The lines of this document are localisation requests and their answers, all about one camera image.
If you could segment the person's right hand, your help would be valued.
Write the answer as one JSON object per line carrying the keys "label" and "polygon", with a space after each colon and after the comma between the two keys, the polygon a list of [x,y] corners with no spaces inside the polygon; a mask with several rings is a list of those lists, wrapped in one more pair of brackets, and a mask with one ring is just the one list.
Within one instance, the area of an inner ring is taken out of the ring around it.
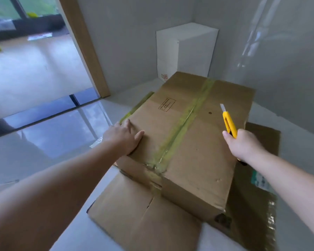
{"label": "person's right hand", "polygon": [[265,149],[253,133],[238,129],[236,146],[230,151],[238,160],[249,164],[254,156],[264,152]]}

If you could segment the person's left hand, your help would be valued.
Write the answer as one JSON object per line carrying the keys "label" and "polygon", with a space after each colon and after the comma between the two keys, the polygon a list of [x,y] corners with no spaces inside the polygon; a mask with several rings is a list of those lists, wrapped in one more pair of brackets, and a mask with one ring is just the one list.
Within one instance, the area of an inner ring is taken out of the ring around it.
{"label": "person's left hand", "polygon": [[101,144],[111,148],[119,156],[129,155],[129,136],[138,132],[130,119],[127,118],[121,123],[117,122],[110,126],[103,134]]}

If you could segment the yellow utility knife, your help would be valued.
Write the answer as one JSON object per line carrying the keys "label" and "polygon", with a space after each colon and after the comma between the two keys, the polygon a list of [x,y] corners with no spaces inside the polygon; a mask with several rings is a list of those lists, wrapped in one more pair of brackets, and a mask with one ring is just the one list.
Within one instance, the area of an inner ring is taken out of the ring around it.
{"label": "yellow utility knife", "polygon": [[225,137],[224,133],[228,133],[229,136],[233,137],[233,139],[236,139],[238,136],[238,129],[236,128],[230,113],[226,110],[224,104],[220,104],[221,110],[222,110],[222,116],[223,121],[226,127],[226,131],[223,131],[223,137]]}

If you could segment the taped brown cardboard box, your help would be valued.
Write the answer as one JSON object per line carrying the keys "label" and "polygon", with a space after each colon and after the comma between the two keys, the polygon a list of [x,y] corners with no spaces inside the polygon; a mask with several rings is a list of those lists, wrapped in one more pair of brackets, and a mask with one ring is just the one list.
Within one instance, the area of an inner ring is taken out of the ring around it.
{"label": "taped brown cardboard box", "polygon": [[213,224],[225,212],[237,161],[223,138],[220,104],[244,128],[254,96],[252,88],[176,72],[128,117],[145,134],[117,166]]}

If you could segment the person's left forearm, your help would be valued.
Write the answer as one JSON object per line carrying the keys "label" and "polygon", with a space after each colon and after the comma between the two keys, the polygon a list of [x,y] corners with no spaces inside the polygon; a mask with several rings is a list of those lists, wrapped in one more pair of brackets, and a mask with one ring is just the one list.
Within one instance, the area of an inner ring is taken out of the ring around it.
{"label": "person's left forearm", "polygon": [[108,169],[132,150],[102,142],[0,192],[0,251],[49,251]]}

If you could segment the person's right forearm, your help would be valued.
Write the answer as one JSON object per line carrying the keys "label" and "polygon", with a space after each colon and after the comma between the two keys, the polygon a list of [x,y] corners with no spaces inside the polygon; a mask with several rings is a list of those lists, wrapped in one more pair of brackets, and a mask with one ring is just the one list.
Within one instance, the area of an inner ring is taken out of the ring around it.
{"label": "person's right forearm", "polygon": [[314,232],[314,176],[265,150],[256,150],[250,156],[244,156],[243,160],[268,180]]}

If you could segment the flattened brown cardboard sheet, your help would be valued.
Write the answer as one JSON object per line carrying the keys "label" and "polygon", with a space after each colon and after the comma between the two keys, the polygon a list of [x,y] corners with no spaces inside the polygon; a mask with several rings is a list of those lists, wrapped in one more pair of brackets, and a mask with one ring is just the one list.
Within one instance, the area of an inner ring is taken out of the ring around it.
{"label": "flattened brown cardboard sheet", "polygon": [[[276,251],[276,198],[252,173],[236,163],[225,212],[210,225],[250,251]],[[126,251],[195,251],[205,222],[121,170],[87,213]]]}

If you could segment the white carton box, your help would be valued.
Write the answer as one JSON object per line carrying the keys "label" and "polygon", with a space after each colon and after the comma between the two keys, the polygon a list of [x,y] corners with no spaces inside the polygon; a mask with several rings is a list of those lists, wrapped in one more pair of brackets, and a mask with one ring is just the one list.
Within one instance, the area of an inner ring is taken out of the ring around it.
{"label": "white carton box", "polygon": [[166,82],[177,71],[207,77],[218,32],[194,22],[156,31],[159,79]]}

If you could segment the dark sliding door track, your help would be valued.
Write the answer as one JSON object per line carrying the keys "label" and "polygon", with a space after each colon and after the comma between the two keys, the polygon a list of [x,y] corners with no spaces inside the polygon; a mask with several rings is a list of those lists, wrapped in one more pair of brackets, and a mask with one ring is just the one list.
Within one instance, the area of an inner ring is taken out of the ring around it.
{"label": "dark sliding door track", "polygon": [[33,124],[76,110],[99,100],[94,88],[63,96],[59,99],[39,104],[27,110],[0,118],[0,137],[22,130]]}

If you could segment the white paper sheet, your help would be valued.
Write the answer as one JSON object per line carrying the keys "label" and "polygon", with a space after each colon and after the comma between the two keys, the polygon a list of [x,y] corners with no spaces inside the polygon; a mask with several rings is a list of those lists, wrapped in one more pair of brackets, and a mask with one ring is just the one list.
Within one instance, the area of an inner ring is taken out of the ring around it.
{"label": "white paper sheet", "polygon": [[44,38],[51,38],[51,37],[53,37],[52,32],[34,34],[34,35],[28,36],[28,41],[35,41],[35,40],[40,40],[40,39],[44,39]]}

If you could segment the wooden door frame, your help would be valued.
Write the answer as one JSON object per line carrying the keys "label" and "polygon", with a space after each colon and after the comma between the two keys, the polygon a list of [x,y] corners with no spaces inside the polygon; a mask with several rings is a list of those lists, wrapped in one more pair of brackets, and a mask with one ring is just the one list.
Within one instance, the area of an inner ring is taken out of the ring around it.
{"label": "wooden door frame", "polygon": [[56,0],[56,3],[97,95],[101,98],[111,96],[78,1]]}

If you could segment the dark window frame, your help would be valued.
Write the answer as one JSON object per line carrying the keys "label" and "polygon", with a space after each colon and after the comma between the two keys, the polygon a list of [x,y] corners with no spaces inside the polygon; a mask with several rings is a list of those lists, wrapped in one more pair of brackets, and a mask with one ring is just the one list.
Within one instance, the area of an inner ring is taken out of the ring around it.
{"label": "dark window frame", "polygon": [[[39,17],[28,18],[26,12]],[[40,33],[59,33],[66,27],[56,0],[0,0],[0,41]]]}

